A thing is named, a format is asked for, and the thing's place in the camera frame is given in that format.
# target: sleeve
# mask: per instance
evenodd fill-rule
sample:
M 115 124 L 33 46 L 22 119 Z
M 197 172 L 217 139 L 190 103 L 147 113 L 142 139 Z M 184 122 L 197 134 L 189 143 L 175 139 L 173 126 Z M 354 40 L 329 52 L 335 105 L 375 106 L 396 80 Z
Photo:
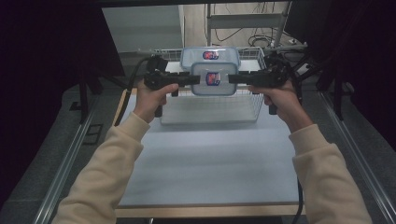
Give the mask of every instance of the sleeve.
M 79 173 L 52 223 L 116 223 L 115 209 L 143 149 L 140 141 L 149 125 L 134 113 L 111 127 L 105 142 Z
M 337 145 L 314 124 L 290 135 L 294 169 L 304 190 L 309 223 L 372 223 L 361 192 Z

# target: dark background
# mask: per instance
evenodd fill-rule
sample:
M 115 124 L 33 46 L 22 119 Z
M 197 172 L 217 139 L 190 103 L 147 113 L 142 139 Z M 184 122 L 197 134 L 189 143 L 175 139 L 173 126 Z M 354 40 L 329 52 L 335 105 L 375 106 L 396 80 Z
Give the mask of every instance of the dark background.
M 295 18 L 301 39 L 323 62 L 339 44 L 358 1 L 323 1 Z M 396 148 L 394 1 L 373 1 L 342 57 L 352 102 Z M 10 3 L 0 6 L 0 203 L 18 183 L 55 121 L 63 92 L 78 84 L 77 70 L 123 76 L 120 58 L 97 5 Z

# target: white wire basket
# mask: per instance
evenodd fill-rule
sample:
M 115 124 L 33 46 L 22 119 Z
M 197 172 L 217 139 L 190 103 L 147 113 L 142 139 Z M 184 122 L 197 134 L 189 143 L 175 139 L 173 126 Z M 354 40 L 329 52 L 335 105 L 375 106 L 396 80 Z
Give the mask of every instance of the white wire basket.
M 183 71 L 180 67 L 182 49 L 156 51 L 169 62 L 166 71 Z M 239 71 L 257 71 L 265 68 L 261 48 L 238 48 L 238 52 L 241 60 Z M 256 122 L 262 100 L 262 94 L 251 93 L 245 84 L 238 84 L 235 94 L 231 96 L 196 96 L 191 93 L 190 86 L 187 86 L 179 89 L 177 97 L 167 97 L 161 124 Z

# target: blue and red label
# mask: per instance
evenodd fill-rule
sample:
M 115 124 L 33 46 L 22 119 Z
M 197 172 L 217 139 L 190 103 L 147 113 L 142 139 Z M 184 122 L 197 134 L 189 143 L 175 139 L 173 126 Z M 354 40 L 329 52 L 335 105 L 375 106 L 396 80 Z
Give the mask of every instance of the blue and red label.
M 219 58 L 219 53 L 217 51 L 205 51 L 202 57 L 205 60 L 217 60 Z
M 218 86 L 219 84 L 220 84 L 220 74 L 219 73 L 207 73 L 206 74 L 206 85 Z

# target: sleeve cuff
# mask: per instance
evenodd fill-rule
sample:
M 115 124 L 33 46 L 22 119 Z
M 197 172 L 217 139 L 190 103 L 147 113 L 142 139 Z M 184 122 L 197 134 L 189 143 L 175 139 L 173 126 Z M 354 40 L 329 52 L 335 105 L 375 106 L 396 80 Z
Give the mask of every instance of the sleeve cuff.
M 316 148 L 329 145 L 317 124 L 312 124 L 289 136 L 296 150 L 296 155 L 304 154 Z
M 119 125 L 119 128 L 136 141 L 140 142 L 146 132 L 149 130 L 149 125 L 139 118 L 134 112 L 131 112 L 128 118 Z

